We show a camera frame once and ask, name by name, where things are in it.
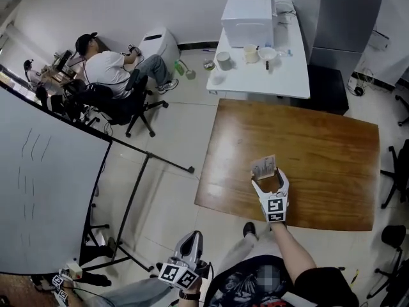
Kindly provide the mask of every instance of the white table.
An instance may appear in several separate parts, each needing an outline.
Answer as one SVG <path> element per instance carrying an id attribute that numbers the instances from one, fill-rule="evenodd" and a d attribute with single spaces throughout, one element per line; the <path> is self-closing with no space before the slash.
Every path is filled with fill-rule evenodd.
<path id="1" fill-rule="evenodd" d="M 214 62 L 225 78 L 219 85 L 213 85 L 209 77 L 207 90 L 309 98 L 307 62 L 300 26 L 297 17 L 285 17 L 284 22 L 291 22 L 291 24 L 278 24 L 274 29 L 274 48 L 278 51 L 291 49 L 293 55 L 278 56 L 274 61 L 275 65 L 270 66 L 270 71 L 266 70 L 261 60 L 246 64 L 243 49 L 230 47 L 223 29 L 216 55 L 227 51 L 236 65 L 234 69 L 222 71 L 215 58 Z"/>

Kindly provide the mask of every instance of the office chair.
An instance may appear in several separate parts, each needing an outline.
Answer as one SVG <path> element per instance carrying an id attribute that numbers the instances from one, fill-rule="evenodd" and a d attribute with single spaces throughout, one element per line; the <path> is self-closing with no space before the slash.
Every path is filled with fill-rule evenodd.
<path id="1" fill-rule="evenodd" d="M 388 277 L 388 280 L 373 294 L 368 294 L 366 299 L 373 298 L 384 288 L 388 292 L 381 303 L 382 306 L 395 306 L 405 295 L 409 288 L 409 262 L 405 260 L 401 265 L 401 245 L 405 239 L 406 228 L 403 225 L 388 225 L 382 231 L 382 242 L 392 246 L 399 253 L 391 273 L 375 269 L 375 273 Z"/>
<path id="2" fill-rule="evenodd" d="M 146 90 L 145 86 L 148 77 L 138 78 L 139 70 L 134 70 L 127 82 L 126 91 L 134 90 L 129 97 L 125 99 L 113 99 L 113 93 L 110 87 L 102 84 L 92 84 L 86 91 L 78 91 L 73 95 L 73 99 L 80 104 L 86 104 L 96 107 L 100 112 L 108 116 L 108 122 L 111 125 L 129 124 L 125 135 L 130 138 L 130 131 L 136 120 L 140 117 L 149 130 L 151 137 L 155 136 L 150 124 L 146 120 L 145 111 L 154 107 L 163 106 L 168 108 L 169 104 L 162 100 L 149 104 L 145 102 L 147 95 L 152 95 L 152 91 Z"/>
<path id="3" fill-rule="evenodd" d="M 404 107 L 406 108 L 406 110 L 409 111 L 409 104 L 408 104 L 405 100 L 403 100 L 400 95 L 396 95 L 396 96 L 395 96 L 395 99 L 396 99 L 396 100 L 400 100 L 400 101 L 402 102 L 402 104 L 404 105 Z M 407 123 L 407 122 L 409 122 L 409 117 L 406 118 L 406 119 L 405 119 L 404 121 L 402 121 L 402 122 L 398 122 L 397 124 L 398 124 L 399 126 L 402 126 L 403 124 L 405 124 L 405 123 Z"/>
<path id="4" fill-rule="evenodd" d="M 381 170 L 381 174 L 384 174 L 393 179 L 394 183 L 392 188 L 390 189 L 390 193 L 388 198 L 386 199 L 385 203 L 382 203 L 381 208 L 385 209 L 389 204 L 390 199 L 395 193 L 395 190 L 401 193 L 401 202 L 405 202 L 406 197 L 409 195 L 408 190 L 406 189 L 406 184 L 408 183 L 409 179 L 409 140 L 405 140 L 405 144 L 403 148 L 399 152 L 399 156 L 396 157 L 395 148 L 390 146 L 389 151 L 392 152 L 392 158 L 394 161 L 394 173 L 389 171 Z"/>

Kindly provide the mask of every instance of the whiteboard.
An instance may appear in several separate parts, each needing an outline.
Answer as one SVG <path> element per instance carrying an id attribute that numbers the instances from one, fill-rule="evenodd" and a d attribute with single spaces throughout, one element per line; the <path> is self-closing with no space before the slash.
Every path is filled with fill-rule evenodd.
<path id="1" fill-rule="evenodd" d="M 0 88 L 0 272 L 47 274 L 79 260 L 110 146 Z"/>

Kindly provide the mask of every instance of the man sitting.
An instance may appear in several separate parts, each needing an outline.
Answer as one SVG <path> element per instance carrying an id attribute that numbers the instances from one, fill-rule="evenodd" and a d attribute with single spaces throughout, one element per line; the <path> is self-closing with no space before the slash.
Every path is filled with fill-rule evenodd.
<path id="1" fill-rule="evenodd" d="M 130 73 L 123 66 L 133 64 L 137 52 L 133 50 L 129 56 L 123 56 L 112 51 L 99 53 L 99 46 L 95 40 L 96 34 L 94 32 L 81 35 L 75 43 L 77 52 L 86 59 L 84 66 L 85 78 L 89 83 L 99 83 L 110 87 L 114 93 L 114 99 L 127 98 L 133 90 L 125 91 Z M 169 80 L 170 74 L 166 65 L 157 54 L 147 58 L 137 68 L 140 71 L 139 77 L 147 75 L 156 80 L 159 94 L 175 89 L 179 83 L 177 79 Z"/>

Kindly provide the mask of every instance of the black cap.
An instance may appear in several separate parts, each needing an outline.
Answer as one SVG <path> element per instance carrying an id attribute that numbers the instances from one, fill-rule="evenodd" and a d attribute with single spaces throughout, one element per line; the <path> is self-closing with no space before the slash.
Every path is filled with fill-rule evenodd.
<path id="1" fill-rule="evenodd" d="M 31 66 L 32 61 L 31 60 L 26 60 L 23 64 L 24 70 L 28 70 L 28 68 Z"/>
<path id="2" fill-rule="evenodd" d="M 81 56 L 85 56 L 85 54 L 87 53 L 87 48 L 88 48 L 88 44 L 89 41 L 91 41 L 92 39 L 96 38 L 96 35 L 98 33 L 97 32 L 93 32 L 91 34 L 83 34 L 81 35 L 76 43 L 75 43 L 75 50 L 77 50 L 77 52 L 81 55 Z"/>

